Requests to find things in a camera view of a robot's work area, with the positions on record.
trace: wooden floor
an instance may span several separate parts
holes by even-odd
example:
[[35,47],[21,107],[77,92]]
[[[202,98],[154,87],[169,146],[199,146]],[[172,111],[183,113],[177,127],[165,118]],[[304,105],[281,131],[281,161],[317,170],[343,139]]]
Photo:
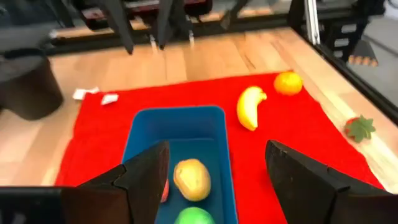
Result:
[[338,129],[355,115],[374,118],[373,139],[355,148],[383,186],[398,193],[397,127],[290,29],[195,39],[193,47],[175,44],[164,51],[141,45],[132,56],[119,48],[51,61],[65,103],[39,121],[0,114],[1,185],[53,184],[80,107],[72,99],[76,88],[127,90],[293,69]]

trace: blue plastic bin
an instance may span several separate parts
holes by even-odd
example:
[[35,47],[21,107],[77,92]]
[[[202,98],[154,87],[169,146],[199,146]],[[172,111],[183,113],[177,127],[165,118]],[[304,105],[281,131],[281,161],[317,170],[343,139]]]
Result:
[[[217,106],[142,110],[132,122],[122,162],[161,140],[170,142],[170,191],[159,206],[156,224],[174,223],[181,210],[192,206],[208,211],[217,224],[238,223],[224,111]],[[211,192],[200,202],[186,200],[173,182],[175,165],[193,158],[211,176]]]

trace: red towel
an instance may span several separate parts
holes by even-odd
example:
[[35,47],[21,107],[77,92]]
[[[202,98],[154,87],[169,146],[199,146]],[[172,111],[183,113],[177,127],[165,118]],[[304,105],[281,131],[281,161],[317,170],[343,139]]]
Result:
[[[218,105],[226,115],[240,223],[286,223],[266,170],[265,146],[270,139],[382,188],[364,157],[346,142],[320,104],[305,89],[295,96],[276,93],[275,76],[252,75],[118,91],[119,100],[104,106],[100,105],[102,93],[87,95],[56,184],[78,185],[118,165],[139,110]],[[252,85],[261,87],[268,95],[258,106],[259,127],[253,132],[241,126],[236,116],[239,95]]]

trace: strawberry leaves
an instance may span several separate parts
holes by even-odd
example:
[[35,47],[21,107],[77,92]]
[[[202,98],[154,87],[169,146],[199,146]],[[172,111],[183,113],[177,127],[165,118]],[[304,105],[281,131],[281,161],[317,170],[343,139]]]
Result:
[[345,129],[348,130],[348,137],[353,138],[357,143],[361,142],[363,139],[371,139],[371,133],[376,131],[373,126],[373,119],[366,119],[362,115],[352,119],[351,122],[347,122]]

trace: banana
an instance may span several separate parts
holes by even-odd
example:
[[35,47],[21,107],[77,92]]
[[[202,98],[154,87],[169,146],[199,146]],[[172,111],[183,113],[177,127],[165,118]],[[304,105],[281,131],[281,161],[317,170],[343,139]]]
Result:
[[239,122],[248,130],[256,130],[257,105],[267,99],[266,93],[258,86],[251,86],[245,89],[238,100],[236,112]]

